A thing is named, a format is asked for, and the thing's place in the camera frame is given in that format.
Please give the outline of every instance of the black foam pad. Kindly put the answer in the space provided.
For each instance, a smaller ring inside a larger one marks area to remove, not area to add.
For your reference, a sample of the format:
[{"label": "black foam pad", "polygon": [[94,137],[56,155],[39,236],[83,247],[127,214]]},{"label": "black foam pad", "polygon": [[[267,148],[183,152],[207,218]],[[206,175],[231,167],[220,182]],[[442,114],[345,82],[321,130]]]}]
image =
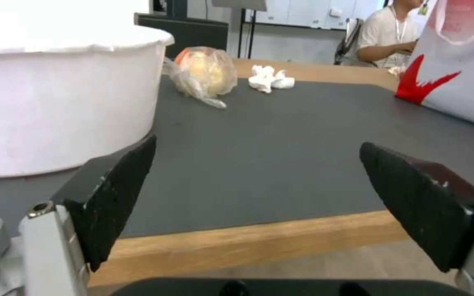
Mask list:
[{"label": "black foam pad", "polygon": [[474,244],[474,186],[439,163],[372,143],[360,158],[385,206],[438,269],[460,268]]},{"label": "black foam pad", "polygon": [[127,153],[92,159],[53,197],[66,206],[81,250],[92,271],[107,260],[124,229],[149,173],[156,137],[149,136]]}]

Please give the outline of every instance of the red pattern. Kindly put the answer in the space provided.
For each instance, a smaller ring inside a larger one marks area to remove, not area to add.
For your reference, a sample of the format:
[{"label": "red pattern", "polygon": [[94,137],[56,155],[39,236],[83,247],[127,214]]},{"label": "red pattern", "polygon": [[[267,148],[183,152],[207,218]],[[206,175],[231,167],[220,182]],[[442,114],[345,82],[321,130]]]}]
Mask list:
[{"label": "red pattern", "polygon": [[433,90],[443,84],[448,83],[461,73],[461,71],[458,71],[450,75],[445,75],[444,77],[437,79],[434,82],[429,81],[420,83],[418,82],[418,72],[420,71],[420,66],[422,65],[423,58],[423,54],[419,55],[416,59],[414,59],[414,61],[407,68],[405,73],[403,73],[403,76],[400,80],[400,84],[398,86],[398,90],[396,91],[396,97],[421,105],[423,100]]}]

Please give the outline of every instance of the chair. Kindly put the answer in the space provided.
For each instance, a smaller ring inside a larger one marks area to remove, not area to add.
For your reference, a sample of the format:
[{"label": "chair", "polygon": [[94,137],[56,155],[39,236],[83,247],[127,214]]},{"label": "chair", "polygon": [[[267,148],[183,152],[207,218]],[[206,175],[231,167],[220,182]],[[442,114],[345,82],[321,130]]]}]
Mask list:
[{"label": "chair", "polygon": [[363,19],[346,19],[346,34],[345,37],[341,39],[340,43],[337,45],[334,54],[334,65],[341,65],[344,63],[345,60],[348,60],[353,65],[377,67],[374,62],[362,62],[361,60],[358,60],[355,54],[347,56],[351,52],[354,52],[352,49],[356,48],[356,43],[358,42],[358,35],[360,34],[362,25]]}]

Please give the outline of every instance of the lanyard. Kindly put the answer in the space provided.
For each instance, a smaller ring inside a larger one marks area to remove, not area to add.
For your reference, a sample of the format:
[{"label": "lanyard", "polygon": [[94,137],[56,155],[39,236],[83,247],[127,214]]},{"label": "lanyard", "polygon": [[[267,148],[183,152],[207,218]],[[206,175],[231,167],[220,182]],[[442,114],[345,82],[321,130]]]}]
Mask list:
[{"label": "lanyard", "polygon": [[405,36],[405,29],[407,28],[407,19],[405,19],[405,22],[403,22],[403,29],[402,32],[400,33],[400,22],[398,21],[398,18],[396,16],[396,11],[394,6],[389,6],[391,8],[391,11],[393,12],[393,15],[395,16],[395,22],[396,22],[396,39],[398,40],[399,43],[402,42],[403,36]]}]

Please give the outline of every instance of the white t-shirt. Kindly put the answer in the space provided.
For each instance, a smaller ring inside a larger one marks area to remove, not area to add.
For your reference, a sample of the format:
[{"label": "white t-shirt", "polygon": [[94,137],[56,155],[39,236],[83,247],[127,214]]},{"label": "white t-shirt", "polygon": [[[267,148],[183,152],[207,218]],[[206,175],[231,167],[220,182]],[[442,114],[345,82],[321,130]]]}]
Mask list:
[{"label": "white t-shirt", "polygon": [[[399,28],[396,30],[396,18],[390,6],[373,13],[363,23],[360,35],[358,36],[358,49],[367,46],[387,46],[396,43],[407,43],[418,38],[418,26],[412,17],[407,16],[405,22],[398,22]],[[403,33],[403,39],[398,41],[397,31]],[[390,68],[399,65],[404,59],[401,54],[393,54],[375,63],[380,68]]]}]

